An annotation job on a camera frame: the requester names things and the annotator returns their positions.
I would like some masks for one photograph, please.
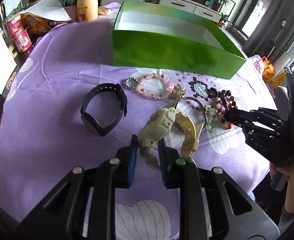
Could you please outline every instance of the bear cartoon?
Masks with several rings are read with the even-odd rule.
[[[88,18],[86,16],[87,13],[87,6],[77,6],[77,12],[78,12],[78,21],[86,21],[88,22]]]

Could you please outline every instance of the potted plant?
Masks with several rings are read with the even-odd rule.
[[[223,13],[222,13],[222,16],[221,16],[219,22],[216,23],[216,24],[217,24],[218,26],[220,26],[220,27],[224,27],[224,26],[225,26],[225,23],[226,23],[226,22],[229,22],[229,24],[230,24],[230,26],[231,26],[231,25],[232,25],[231,22],[227,20],[228,17],[229,17],[229,15],[227,15],[227,14],[223,14]]]
[[[229,0],[214,1],[213,10],[219,12],[224,4],[229,4]]]

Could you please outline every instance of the red can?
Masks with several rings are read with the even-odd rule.
[[[27,30],[24,30],[17,38],[13,39],[20,53],[26,51],[31,46],[31,40]]]
[[[7,22],[8,31],[11,38],[17,38],[23,31],[24,26],[22,25],[21,15],[17,14],[10,21]]]

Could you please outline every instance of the drawer handle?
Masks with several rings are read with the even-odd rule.
[[[182,5],[182,4],[179,4],[179,3],[174,3],[174,2],[171,2],[172,4],[175,4],[175,5],[179,5],[179,6],[183,6],[183,7],[186,7],[185,5]]]
[[[208,16],[210,16],[210,17],[213,17],[212,15],[210,15],[210,14],[208,14],[208,13],[204,13],[204,12],[203,12],[203,14],[206,14],[206,15],[208,15]]]

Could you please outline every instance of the sleeve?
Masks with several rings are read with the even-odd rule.
[[[282,215],[278,224],[280,234],[284,233],[293,221],[294,221],[294,214],[288,213],[285,210],[285,207],[283,206]]]

